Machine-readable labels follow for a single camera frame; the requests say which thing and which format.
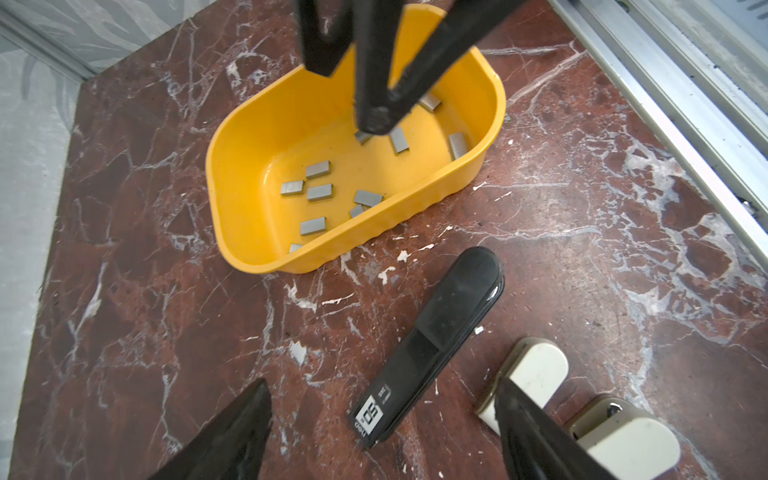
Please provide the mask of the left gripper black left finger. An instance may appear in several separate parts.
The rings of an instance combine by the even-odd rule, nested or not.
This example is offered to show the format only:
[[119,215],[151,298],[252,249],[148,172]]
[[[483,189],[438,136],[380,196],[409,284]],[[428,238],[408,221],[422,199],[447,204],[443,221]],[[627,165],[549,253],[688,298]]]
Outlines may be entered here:
[[155,472],[153,479],[256,479],[270,436],[272,402],[259,378]]

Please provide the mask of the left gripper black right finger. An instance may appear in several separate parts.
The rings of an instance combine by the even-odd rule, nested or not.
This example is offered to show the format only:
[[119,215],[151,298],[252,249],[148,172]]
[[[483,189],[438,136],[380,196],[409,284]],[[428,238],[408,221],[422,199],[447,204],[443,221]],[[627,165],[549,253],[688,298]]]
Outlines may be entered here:
[[512,380],[498,382],[494,407],[510,479],[613,477]]

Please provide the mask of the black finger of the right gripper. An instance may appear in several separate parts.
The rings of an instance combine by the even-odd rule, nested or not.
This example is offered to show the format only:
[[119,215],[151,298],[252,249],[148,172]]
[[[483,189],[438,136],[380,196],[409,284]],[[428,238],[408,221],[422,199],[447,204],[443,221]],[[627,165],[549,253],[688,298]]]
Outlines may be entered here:
[[355,111],[359,130],[389,133],[467,50],[496,28],[520,1],[455,1],[397,83],[389,85],[402,1],[355,1]]
[[353,39],[353,2],[343,1],[327,31],[322,30],[317,2],[295,2],[298,43],[305,68],[323,77],[333,75]]

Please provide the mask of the white mini stapler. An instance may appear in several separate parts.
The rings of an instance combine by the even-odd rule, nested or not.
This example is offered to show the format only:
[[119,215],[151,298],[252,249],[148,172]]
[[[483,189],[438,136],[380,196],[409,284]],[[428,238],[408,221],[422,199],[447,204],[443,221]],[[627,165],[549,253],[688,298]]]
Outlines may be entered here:
[[601,395],[567,424],[568,433],[618,479],[655,479],[681,458],[675,434],[630,402]]
[[569,373],[564,352],[552,341],[525,337],[519,340],[488,385],[475,413],[497,436],[495,399],[502,379],[514,382],[539,408],[544,408]]

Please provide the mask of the black stapler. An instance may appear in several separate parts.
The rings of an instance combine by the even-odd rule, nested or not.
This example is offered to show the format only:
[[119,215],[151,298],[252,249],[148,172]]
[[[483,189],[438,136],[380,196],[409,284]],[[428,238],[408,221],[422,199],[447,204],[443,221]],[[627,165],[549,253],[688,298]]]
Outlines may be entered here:
[[500,298],[504,285],[501,262],[490,249],[472,247],[456,258],[350,412],[364,449],[392,435]]

